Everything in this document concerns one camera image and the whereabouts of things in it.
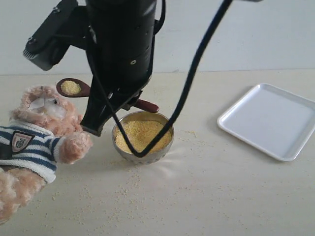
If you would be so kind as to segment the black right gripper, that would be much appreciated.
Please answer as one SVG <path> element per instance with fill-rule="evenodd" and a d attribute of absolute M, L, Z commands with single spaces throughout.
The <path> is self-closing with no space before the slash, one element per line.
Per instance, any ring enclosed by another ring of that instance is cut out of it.
<path fill-rule="evenodd" d="M 100 137 L 114 111 L 129 111 L 139 100 L 153 70 L 156 0 L 88 0 L 90 36 L 86 54 L 93 74 L 84 131 Z"/>

